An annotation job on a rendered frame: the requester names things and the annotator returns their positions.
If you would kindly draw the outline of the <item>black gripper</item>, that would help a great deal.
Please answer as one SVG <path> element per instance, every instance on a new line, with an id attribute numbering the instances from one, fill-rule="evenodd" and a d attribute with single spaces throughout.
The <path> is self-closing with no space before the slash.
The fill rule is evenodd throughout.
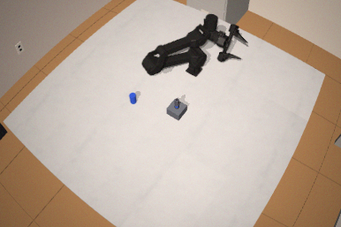
<path id="1" fill-rule="evenodd" d="M 241 34 L 239 33 L 239 26 L 236 26 L 234 24 L 231 24 L 230 27 L 229 27 L 229 36 L 226 35 L 227 40 L 224 41 L 224 45 L 223 45 L 223 51 L 222 52 L 219 52 L 219 55 L 217 57 L 217 60 L 220 61 L 220 62 L 223 62 L 223 61 L 226 61 L 226 59 L 228 58 L 236 58 L 236 59 L 241 59 L 240 57 L 237 57 L 231 53 L 226 53 L 227 49 L 229 48 L 230 46 L 230 42 L 231 42 L 231 39 L 233 36 L 239 38 L 241 41 L 243 42 L 246 42 L 248 44 L 248 42 L 241 36 Z M 212 39 L 212 42 L 216 42 L 218 41 L 218 31 L 215 32 L 214 36 L 213 36 L 213 39 Z M 230 40 L 229 40 L 230 39 Z M 228 44 L 228 45 L 227 45 Z M 227 47 L 226 47 L 227 46 Z"/>

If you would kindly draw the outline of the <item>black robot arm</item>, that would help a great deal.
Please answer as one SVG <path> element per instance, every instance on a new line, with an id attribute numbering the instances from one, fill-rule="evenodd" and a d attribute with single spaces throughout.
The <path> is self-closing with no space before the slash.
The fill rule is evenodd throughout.
<path id="1" fill-rule="evenodd" d="M 214 14 L 207 14 L 204 19 L 204 24 L 199 24 L 193 31 L 188 33 L 181 39 L 168 44 L 158 45 L 154 50 L 150 51 L 142 62 L 142 67 L 149 75 L 159 73 L 163 68 L 176 64 L 189 63 L 186 72 L 197 77 L 201 72 L 201 67 L 206 61 L 206 53 L 199 47 L 204 45 L 207 40 L 212 42 L 216 32 L 218 17 Z M 202 33 L 201 33 L 201 31 Z M 224 48 L 224 41 L 228 37 L 224 31 L 219 31 L 218 41 L 215 42 L 221 48 Z M 188 48 L 184 53 L 169 56 L 172 53 Z M 158 54 L 159 57 L 155 57 Z"/>

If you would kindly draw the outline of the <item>blue cylinder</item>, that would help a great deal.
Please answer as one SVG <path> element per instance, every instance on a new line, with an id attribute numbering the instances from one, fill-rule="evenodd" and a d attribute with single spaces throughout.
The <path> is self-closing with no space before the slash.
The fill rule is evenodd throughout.
<path id="1" fill-rule="evenodd" d="M 130 93 L 130 100 L 132 104 L 136 103 L 136 97 L 135 97 L 135 93 Z"/>

